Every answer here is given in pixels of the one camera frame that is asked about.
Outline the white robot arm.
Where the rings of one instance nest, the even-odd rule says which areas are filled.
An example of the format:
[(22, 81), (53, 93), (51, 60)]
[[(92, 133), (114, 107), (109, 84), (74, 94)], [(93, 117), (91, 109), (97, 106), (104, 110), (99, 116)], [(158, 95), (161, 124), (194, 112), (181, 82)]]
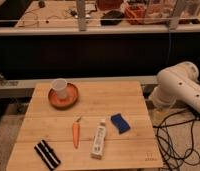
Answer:
[(189, 61), (162, 69), (156, 76), (158, 85), (149, 96), (156, 108), (163, 109), (181, 100), (200, 114), (199, 70)]

